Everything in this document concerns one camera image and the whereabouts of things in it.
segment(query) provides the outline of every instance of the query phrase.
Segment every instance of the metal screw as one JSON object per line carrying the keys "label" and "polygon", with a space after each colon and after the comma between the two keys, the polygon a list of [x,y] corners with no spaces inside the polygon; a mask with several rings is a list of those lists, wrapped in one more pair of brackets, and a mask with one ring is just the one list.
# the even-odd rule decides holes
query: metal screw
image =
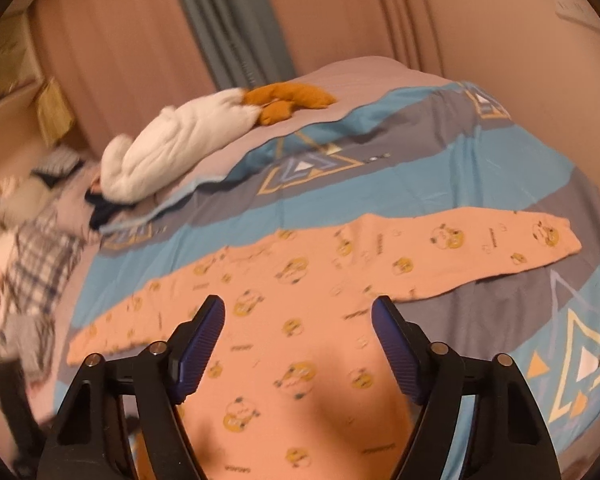
{"label": "metal screw", "polygon": [[87,358],[84,360],[84,364],[87,366],[95,366],[100,361],[102,361],[102,356],[100,354],[90,354],[87,355]]}
{"label": "metal screw", "polygon": [[431,343],[431,351],[434,354],[444,355],[447,352],[449,352],[449,347],[447,345],[445,345],[444,343],[436,341],[435,343]]}
{"label": "metal screw", "polygon": [[164,341],[156,341],[155,343],[151,343],[149,345],[149,352],[153,355],[158,355],[163,353],[167,349],[167,343]]}
{"label": "metal screw", "polygon": [[511,358],[511,356],[509,356],[507,354],[499,354],[498,355],[498,362],[502,366],[511,366],[513,364],[513,359]]}

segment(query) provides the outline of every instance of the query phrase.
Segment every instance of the stuffed animal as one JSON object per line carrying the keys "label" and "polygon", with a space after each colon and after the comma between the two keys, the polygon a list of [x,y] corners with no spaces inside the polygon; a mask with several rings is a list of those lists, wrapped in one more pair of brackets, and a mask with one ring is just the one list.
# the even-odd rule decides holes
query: stuffed animal
{"label": "stuffed animal", "polygon": [[260,107],[242,104],[244,89],[168,106],[135,140],[115,137],[102,154],[100,186],[109,202],[133,204],[187,173],[207,155],[247,133]]}
{"label": "stuffed animal", "polygon": [[273,83],[248,91],[242,104],[261,106],[258,124],[269,126],[285,121],[297,107],[320,109],[334,104],[337,99],[316,86],[304,83]]}

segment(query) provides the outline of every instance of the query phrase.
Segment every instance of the curtain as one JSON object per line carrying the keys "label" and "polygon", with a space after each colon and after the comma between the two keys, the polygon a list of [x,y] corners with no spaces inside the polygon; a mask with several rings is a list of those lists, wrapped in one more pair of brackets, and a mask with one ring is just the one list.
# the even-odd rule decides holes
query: curtain
{"label": "curtain", "polygon": [[34,44],[98,155],[216,87],[178,0],[36,0]]}
{"label": "curtain", "polygon": [[427,0],[270,0],[299,75],[385,56],[442,75]]}
{"label": "curtain", "polygon": [[269,0],[181,0],[218,89],[296,76]]}

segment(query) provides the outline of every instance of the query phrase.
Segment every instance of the white plush toy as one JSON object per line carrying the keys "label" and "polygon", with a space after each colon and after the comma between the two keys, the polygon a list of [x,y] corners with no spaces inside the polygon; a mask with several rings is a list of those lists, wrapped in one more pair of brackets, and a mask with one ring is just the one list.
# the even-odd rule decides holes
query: white plush toy
{"label": "white plush toy", "polygon": [[104,198],[131,204],[187,173],[202,158],[247,133],[260,113],[243,105],[244,90],[231,88],[163,108],[136,140],[119,135],[102,155]]}

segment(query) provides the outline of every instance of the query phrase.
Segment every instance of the gray curtain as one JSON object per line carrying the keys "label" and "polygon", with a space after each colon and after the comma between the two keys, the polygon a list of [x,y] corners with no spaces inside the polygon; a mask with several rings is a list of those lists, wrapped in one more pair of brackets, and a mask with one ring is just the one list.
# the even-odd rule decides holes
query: gray curtain
{"label": "gray curtain", "polygon": [[181,1],[219,90],[296,76],[269,0]]}

